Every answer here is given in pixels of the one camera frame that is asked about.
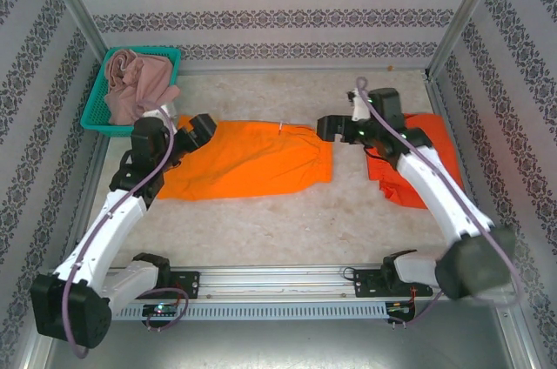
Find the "grey metal sheet panel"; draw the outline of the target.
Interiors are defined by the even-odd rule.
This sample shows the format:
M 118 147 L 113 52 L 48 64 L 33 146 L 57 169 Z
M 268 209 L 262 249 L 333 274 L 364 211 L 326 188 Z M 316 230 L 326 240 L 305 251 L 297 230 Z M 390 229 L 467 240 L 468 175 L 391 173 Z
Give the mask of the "grey metal sheet panel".
M 149 333 L 116 323 L 85 359 L 57 342 L 45 369 L 514 369 L 494 325 L 430 318 L 379 321 L 184 322 Z

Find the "pink shorts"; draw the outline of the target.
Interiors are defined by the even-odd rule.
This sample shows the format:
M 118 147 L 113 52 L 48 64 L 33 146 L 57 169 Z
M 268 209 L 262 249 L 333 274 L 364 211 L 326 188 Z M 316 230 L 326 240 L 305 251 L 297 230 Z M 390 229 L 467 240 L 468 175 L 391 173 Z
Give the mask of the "pink shorts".
M 132 125 L 146 111 L 172 103 L 180 94 L 180 89 L 171 84 L 172 72 L 168 57 L 117 50 L 104 67 L 109 124 Z

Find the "left controller board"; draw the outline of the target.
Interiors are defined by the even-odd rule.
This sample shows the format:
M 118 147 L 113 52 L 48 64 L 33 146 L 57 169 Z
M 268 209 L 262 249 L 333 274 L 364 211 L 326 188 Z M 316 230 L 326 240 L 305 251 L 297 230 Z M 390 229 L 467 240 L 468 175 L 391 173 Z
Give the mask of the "left controller board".
M 178 307 L 174 304 L 159 303 L 156 305 L 144 305 L 142 316 L 143 317 L 163 317 L 170 318 L 176 317 L 178 314 Z

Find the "aluminium wall base bar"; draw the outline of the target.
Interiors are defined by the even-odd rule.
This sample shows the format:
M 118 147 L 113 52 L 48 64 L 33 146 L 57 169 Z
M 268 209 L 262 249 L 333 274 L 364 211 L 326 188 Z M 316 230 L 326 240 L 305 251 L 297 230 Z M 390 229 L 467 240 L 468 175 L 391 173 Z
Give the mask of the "aluminium wall base bar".
M 271 74 L 271 73 L 299 73 L 299 72 L 311 72 L 311 73 L 325 73 L 325 72 L 351 72 L 351 73 L 362 73 L 362 72 L 373 72 L 373 73 L 398 73 L 407 71 L 419 71 L 424 73 L 425 68 L 418 67 L 396 67 L 390 70 L 389 67 L 258 67 L 258 68 L 245 68 L 245 67 L 235 67 L 228 69 L 186 69 L 179 68 L 179 76 L 204 76 L 204 75 L 229 75 L 229 74 Z

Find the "teal plastic basket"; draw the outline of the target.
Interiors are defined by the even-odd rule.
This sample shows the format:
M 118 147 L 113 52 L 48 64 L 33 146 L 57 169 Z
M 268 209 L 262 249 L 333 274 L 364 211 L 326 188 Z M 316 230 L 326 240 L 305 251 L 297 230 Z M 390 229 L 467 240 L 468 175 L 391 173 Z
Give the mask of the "teal plastic basket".
M 104 98 L 108 93 L 108 80 L 104 75 L 104 68 L 109 59 L 118 50 L 133 50 L 145 55 L 162 56 L 170 60 L 172 71 L 170 85 L 176 83 L 178 77 L 178 67 L 181 62 L 182 53 L 178 48 L 169 46 L 131 46 L 131 47 L 112 47 L 108 49 L 91 88 L 88 101 L 84 107 L 84 112 L 80 120 L 82 127 L 89 131 L 97 131 L 109 138 L 126 138 L 132 133 L 132 125 L 112 125 L 109 123 L 111 112 Z

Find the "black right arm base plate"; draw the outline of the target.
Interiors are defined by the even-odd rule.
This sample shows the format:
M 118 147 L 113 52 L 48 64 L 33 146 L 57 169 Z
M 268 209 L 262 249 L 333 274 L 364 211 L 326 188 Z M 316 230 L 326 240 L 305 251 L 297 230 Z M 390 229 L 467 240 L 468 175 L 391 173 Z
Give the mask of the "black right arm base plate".
M 390 271 L 360 269 L 353 274 L 354 291 L 357 298 L 428 298 L 433 295 L 429 285 L 402 282 Z

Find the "controller board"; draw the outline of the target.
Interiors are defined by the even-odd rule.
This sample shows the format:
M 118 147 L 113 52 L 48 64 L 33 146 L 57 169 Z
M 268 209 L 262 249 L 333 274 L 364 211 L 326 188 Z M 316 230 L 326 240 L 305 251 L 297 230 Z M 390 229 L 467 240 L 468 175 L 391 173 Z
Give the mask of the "controller board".
M 156 305 L 144 305 L 142 316 L 143 317 L 163 317 L 170 318 L 176 317 L 178 314 L 178 307 L 174 304 L 159 303 Z
M 386 311 L 389 319 L 395 323 L 408 323 L 416 315 L 413 301 L 386 302 Z

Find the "orange shorts with white drawstring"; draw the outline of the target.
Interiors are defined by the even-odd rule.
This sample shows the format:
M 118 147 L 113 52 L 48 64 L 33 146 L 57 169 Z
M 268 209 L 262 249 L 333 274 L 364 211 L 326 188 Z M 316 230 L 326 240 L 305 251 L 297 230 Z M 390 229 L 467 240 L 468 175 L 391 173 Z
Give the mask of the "orange shorts with white drawstring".
M 307 125 L 220 121 L 210 142 L 164 173 L 159 199 L 200 201 L 290 194 L 329 183 L 332 144 Z

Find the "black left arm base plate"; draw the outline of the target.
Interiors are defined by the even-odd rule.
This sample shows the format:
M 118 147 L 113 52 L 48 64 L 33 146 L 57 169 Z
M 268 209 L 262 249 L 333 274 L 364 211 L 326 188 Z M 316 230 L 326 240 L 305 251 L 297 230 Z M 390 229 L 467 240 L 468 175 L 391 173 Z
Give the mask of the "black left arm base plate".
M 184 295 L 178 292 L 168 291 L 168 288 L 176 288 L 185 291 L 189 299 L 197 299 L 199 291 L 199 272 L 170 272 L 164 280 L 156 285 L 156 288 L 165 288 L 164 292 L 152 294 L 156 299 L 183 299 Z

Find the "red-orange shorts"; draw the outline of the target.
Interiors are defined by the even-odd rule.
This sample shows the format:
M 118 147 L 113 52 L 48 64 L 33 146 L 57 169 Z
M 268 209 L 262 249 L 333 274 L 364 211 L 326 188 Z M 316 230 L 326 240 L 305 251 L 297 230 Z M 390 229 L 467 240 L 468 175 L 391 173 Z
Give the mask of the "red-orange shorts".
M 443 118 L 432 113 L 405 113 L 404 116 L 408 128 L 420 128 L 426 133 L 446 170 L 464 189 L 458 156 Z M 365 154 L 368 178 L 379 184 L 388 201 L 403 207 L 426 209 L 419 194 L 385 160 L 380 159 L 376 149 L 365 148 Z

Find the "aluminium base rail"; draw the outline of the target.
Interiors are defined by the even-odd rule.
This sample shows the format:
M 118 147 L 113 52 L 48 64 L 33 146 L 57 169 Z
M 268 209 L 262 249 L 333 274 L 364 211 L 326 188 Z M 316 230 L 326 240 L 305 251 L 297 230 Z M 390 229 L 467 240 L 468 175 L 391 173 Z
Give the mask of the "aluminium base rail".
M 176 267 L 176 272 L 199 272 L 197 300 L 214 301 L 310 301 L 337 299 L 418 300 L 410 298 L 357 298 L 353 274 L 360 269 L 379 269 L 376 265 L 232 266 Z

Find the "right controller board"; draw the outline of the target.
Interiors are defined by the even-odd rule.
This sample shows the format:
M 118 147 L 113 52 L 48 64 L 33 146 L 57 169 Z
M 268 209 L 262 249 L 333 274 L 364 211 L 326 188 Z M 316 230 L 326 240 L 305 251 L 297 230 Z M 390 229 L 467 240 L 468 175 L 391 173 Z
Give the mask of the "right controller board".
M 408 323 L 416 315 L 413 301 L 386 302 L 386 311 L 389 319 L 395 323 Z

